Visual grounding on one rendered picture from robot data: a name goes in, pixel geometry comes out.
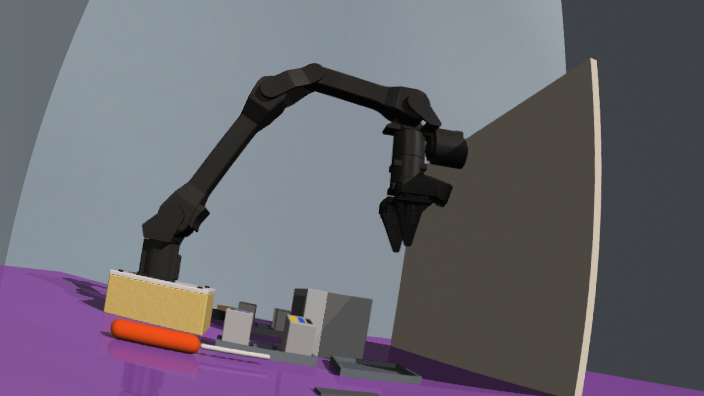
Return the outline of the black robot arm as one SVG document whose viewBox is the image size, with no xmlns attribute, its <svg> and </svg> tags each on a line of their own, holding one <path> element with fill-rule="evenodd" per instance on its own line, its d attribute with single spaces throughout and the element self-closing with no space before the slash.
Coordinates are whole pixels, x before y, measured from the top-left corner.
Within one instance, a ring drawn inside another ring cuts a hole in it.
<svg viewBox="0 0 704 396">
<path fill-rule="evenodd" d="M 464 167 L 468 155 L 464 133 L 440 129 L 441 121 L 419 89 L 377 85 L 318 63 L 264 76 L 252 89 L 239 118 L 191 180 L 167 198 L 158 214 L 143 223 L 137 275 L 171 282 L 179 279 L 180 244 L 184 237 L 198 232 L 209 216 L 205 204 L 213 189 L 259 131 L 314 91 L 373 109 L 391 121 L 383 134 L 393 136 L 392 157 L 408 154 L 425 161 L 426 156 L 432 165 Z M 426 122 L 423 126 L 422 120 Z"/>
</svg>

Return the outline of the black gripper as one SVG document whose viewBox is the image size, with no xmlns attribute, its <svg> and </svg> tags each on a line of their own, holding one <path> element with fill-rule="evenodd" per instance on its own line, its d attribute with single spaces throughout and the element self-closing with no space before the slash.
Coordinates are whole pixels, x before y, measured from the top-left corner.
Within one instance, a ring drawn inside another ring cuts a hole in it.
<svg viewBox="0 0 704 396">
<path fill-rule="evenodd" d="M 391 247 L 399 252 L 401 242 L 411 246 L 422 212 L 437 198 L 438 185 L 421 178 L 427 169 L 424 159 L 400 154 L 392 157 L 390 187 L 379 205 Z M 391 197 L 394 196 L 394 197 Z"/>
</svg>

